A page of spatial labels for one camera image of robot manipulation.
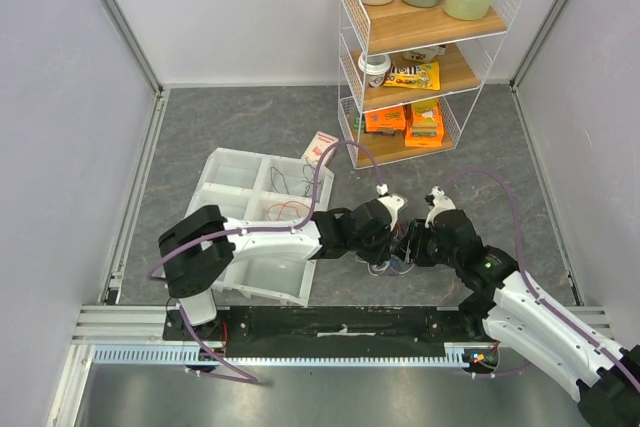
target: small white box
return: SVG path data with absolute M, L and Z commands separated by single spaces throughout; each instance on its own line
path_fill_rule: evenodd
M 326 210 L 333 172 L 320 169 L 316 210 Z M 311 205 L 313 168 L 304 159 L 216 149 L 207 159 L 187 214 L 215 204 L 222 215 L 244 220 L 291 220 Z M 315 261 L 256 259 L 229 265 L 213 284 L 216 291 L 237 290 L 282 304 L 309 303 Z

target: yellow package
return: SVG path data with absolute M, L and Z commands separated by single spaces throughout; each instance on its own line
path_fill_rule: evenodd
M 405 89 L 440 90 L 440 64 L 431 62 L 404 68 L 392 65 L 383 85 Z

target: gray tabletop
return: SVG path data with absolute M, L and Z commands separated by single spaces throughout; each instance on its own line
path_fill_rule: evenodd
M 459 113 L 473 94 L 450 98 Z M 155 157 L 133 235 L 121 304 L 164 304 L 167 292 L 146 272 L 159 259 L 158 236 L 185 214 L 207 157 L 218 147 L 299 158 L 313 135 L 341 137 L 337 88 L 260 87 L 171 91 Z M 542 191 L 508 86 L 487 86 L 458 148 L 381 167 L 389 188 L 409 200 L 404 218 L 424 217 L 424 196 L 433 185 L 470 167 L 495 170 L 508 180 L 523 212 L 525 257 L 543 288 L 560 302 L 574 296 L 549 221 Z M 329 168 L 335 173 L 330 207 L 354 208 L 375 196 L 372 169 L 354 170 L 346 151 Z M 499 186 L 468 175 L 449 189 L 483 240 L 514 254 L 513 221 Z M 311 305 L 458 305 L 467 295 L 452 270 L 413 269 L 401 277 L 373 277 L 347 255 L 320 261 Z M 269 304 L 237 292 L 216 294 L 219 304 Z

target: shelf tier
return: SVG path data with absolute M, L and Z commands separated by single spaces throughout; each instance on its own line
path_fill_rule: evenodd
M 394 0 L 387 5 L 365 5 L 371 19 L 369 53 L 407 50 L 430 44 L 444 44 L 507 31 L 500 16 L 489 8 L 480 20 L 449 17 L 442 4 L 421 9 Z
M 360 52 L 352 52 L 351 57 L 354 62 L 353 67 L 349 66 L 348 68 L 356 69 Z M 418 65 L 418 62 L 408 61 L 399 53 L 392 54 L 391 60 L 398 67 Z M 441 97 L 454 92 L 473 90 L 480 86 L 480 79 L 473 73 L 457 45 L 449 44 L 445 54 L 436 57 L 434 61 L 440 64 L 440 90 L 404 89 L 401 87 L 372 88 L 367 86 L 364 94 L 364 112 Z M 357 79 L 357 82 L 362 85 L 360 79 L 361 77 Z
M 355 140 L 364 145 L 371 151 L 376 162 L 386 164 L 455 148 L 456 142 L 460 137 L 460 128 L 453 115 L 451 115 L 446 99 L 443 100 L 443 114 L 447 130 L 440 147 L 406 147 L 404 145 L 403 132 L 398 132 L 393 137 L 361 133 L 358 138 L 358 133 L 353 130 L 352 122 L 350 121 L 350 113 L 352 109 L 356 109 L 355 102 L 351 97 L 340 101 L 338 120 L 345 139 Z M 372 165 L 367 154 L 361 149 L 349 146 L 349 155 L 354 167 L 357 169 L 371 167 Z

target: container lid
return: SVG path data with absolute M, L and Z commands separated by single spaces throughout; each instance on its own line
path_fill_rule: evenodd
M 364 54 L 360 54 L 358 59 L 358 67 L 360 70 L 369 75 L 384 74 L 391 68 L 391 57 L 386 54 L 370 55 L 367 57 L 367 65 L 365 70 Z

